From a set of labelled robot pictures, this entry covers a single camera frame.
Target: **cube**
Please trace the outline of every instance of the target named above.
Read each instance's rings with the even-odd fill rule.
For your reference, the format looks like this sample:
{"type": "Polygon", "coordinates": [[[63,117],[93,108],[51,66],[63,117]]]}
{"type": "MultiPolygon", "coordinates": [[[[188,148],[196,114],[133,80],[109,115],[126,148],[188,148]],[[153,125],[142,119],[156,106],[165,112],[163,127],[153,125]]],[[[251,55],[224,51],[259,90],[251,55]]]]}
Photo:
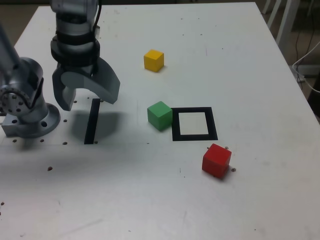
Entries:
{"type": "Polygon", "coordinates": [[[162,101],[148,107],[147,109],[148,121],[156,129],[162,131],[171,126],[172,123],[172,109],[165,105],[162,101]]]}
{"type": "Polygon", "coordinates": [[[203,156],[202,170],[216,178],[222,179],[229,168],[230,158],[231,151],[212,144],[203,156]]]}
{"type": "Polygon", "coordinates": [[[145,54],[143,59],[144,68],[156,73],[165,65],[164,53],[153,49],[145,54]]]}

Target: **cable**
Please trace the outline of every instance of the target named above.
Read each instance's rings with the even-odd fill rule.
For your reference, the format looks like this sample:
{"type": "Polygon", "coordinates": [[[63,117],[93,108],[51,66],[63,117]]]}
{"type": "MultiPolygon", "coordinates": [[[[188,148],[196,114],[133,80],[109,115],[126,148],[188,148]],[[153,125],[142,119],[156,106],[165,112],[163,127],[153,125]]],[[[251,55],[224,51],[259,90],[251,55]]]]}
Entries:
{"type": "MultiPolygon", "coordinates": [[[[313,8],[314,8],[314,4],[312,4],[312,1],[311,1],[310,4],[309,4],[309,9],[310,9],[310,13],[311,13],[312,34],[311,34],[311,38],[310,38],[308,47],[307,47],[307,49],[306,49],[305,55],[304,55],[302,58],[300,58],[299,60],[298,60],[298,47],[297,47],[297,45],[298,45],[298,40],[299,40],[299,36],[300,36],[301,30],[299,31],[298,36],[297,36],[297,38],[296,38],[296,42],[295,42],[295,53],[296,53],[297,61],[292,65],[292,69],[297,73],[297,82],[298,82],[298,83],[300,82],[300,84],[301,84],[301,90],[303,89],[303,85],[302,85],[302,82],[301,82],[301,80],[300,80],[300,76],[302,76],[303,78],[304,78],[305,76],[299,73],[298,67],[299,67],[300,64],[303,63],[304,58],[305,58],[307,55],[309,55],[309,54],[318,46],[318,44],[320,43],[320,42],[318,42],[318,44],[315,45],[314,48],[313,48],[310,52],[308,52],[309,49],[310,49],[311,42],[312,42],[312,40],[313,40],[314,34],[315,34],[315,20],[314,20],[314,15],[313,15],[313,8]]],[[[306,19],[307,19],[307,14],[306,14],[306,16],[305,16],[305,18],[304,18],[304,21],[303,21],[303,28],[304,28],[304,26],[305,26],[306,19]]],[[[314,89],[314,88],[309,84],[309,82],[308,82],[306,79],[304,79],[304,81],[306,82],[306,84],[307,84],[313,91],[315,91],[315,92],[317,92],[317,93],[320,93],[320,91],[314,89]]]]}
{"type": "Polygon", "coordinates": [[[96,16],[96,19],[95,19],[95,22],[94,22],[94,25],[93,25],[93,28],[92,28],[92,31],[93,31],[94,35],[96,34],[96,28],[97,28],[97,25],[98,25],[98,22],[99,22],[101,9],[102,9],[102,0],[99,0],[99,10],[98,10],[98,14],[96,16]]]}
{"type": "MultiPolygon", "coordinates": [[[[311,42],[312,42],[312,39],[314,37],[314,33],[315,33],[315,23],[314,23],[314,16],[313,16],[313,2],[310,1],[310,4],[309,4],[309,9],[310,9],[310,13],[311,13],[311,21],[312,21],[312,34],[311,34],[311,38],[310,38],[310,41],[309,41],[309,45],[307,47],[307,50],[305,51],[305,54],[308,53],[309,49],[310,49],[310,45],[311,45],[311,42]]],[[[299,33],[298,33],[298,36],[296,38],[296,41],[295,41],[295,54],[296,54],[296,60],[298,61],[299,59],[299,53],[298,53],[298,41],[299,41],[299,37],[300,37],[300,33],[302,31],[302,29],[305,28],[305,25],[306,25],[306,21],[307,21],[307,18],[308,18],[308,13],[305,14],[305,17],[304,17],[304,20],[303,20],[303,24],[302,24],[302,28],[300,29],[299,33]]],[[[296,72],[299,72],[299,65],[302,64],[303,60],[295,67],[295,71],[296,72]]],[[[297,83],[301,85],[301,90],[304,88],[303,87],[303,84],[302,84],[302,81],[300,79],[300,76],[297,75],[296,77],[296,81],[297,83]]]]}
{"type": "MultiPolygon", "coordinates": [[[[302,58],[300,58],[298,61],[296,61],[294,64],[292,64],[292,69],[293,69],[299,76],[301,76],[301,77],[303,77],[303,78],[305,77],[304,75],[302,75],[301,73],[299,73],[298,71],[295,70],[295,65],[296,65],[297,63],[299,63],[302,59],[304,59],[306,56],[308,56],[313,50],[315,50],[316,47],[318,47],[319,44],[320,44],[320,41],[319,41],[306,55],[304,55],[302,58]]],[[[305,83],[306,83],[313,91],[315,91],[315,92],[317,92],[317,93],[320,93],[320,91],[315,90],[315,89],[309,84],[309,82],[307,81],[307,79],[304,79],[304,81],[305,81],[305,83]]]]}

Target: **metal cylinder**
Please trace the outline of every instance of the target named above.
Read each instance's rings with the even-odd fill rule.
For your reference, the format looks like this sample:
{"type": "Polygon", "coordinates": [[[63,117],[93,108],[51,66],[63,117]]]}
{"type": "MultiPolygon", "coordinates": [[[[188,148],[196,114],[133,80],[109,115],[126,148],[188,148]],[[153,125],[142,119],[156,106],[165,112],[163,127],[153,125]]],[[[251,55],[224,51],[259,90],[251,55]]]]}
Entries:
{"type": "Polygon", "coordinates": [[[20,58],[0,24],[0,73],[5,77],[10,76],[19,64],[20,58]]]}
{"type": "Polygon", "coordinates": [[[98,0],[50,0],[50,6],[56,14],[76,15],[92,19],[97,12],[98,0]]]}

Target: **black strap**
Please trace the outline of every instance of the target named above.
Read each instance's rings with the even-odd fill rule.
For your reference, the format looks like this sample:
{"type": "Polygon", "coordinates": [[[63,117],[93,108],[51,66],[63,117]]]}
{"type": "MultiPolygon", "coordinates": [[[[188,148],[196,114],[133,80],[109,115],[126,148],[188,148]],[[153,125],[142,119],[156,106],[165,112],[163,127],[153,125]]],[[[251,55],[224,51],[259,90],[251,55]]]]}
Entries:
{"type": "Polygon", "coordinates": [[[57,31],[56,36],[59,42],[73,46],[92,43],[96,40],[96,37],[93,32],[88,32],[83,35],[67,35],[57,31]]]}

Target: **white table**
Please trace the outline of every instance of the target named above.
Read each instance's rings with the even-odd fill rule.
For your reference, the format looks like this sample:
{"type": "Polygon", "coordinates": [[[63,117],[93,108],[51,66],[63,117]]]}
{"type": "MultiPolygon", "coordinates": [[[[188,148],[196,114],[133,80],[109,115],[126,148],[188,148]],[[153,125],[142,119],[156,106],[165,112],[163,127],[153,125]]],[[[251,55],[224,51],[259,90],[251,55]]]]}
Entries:
{"type": "MultiPolygon", "coordinates": [[[[83,144],[84,89],[48,135],[0,131],[1,240],[320,238],[320,127],[254,3],[104,6],[99,25],[118,101],[100,105],[98,144],[83,144]],[[150,49],[165,54],[160,73],[144,70],[150,49]],[[148,124],[158,101],[212,107],[219,140],[173,142],[148,124]],[[232,151],[223,181],[201,169],[212,143],[232,151]]],[[[54,34],[39,7],[15,47],[58,106],[54,34]]]]}

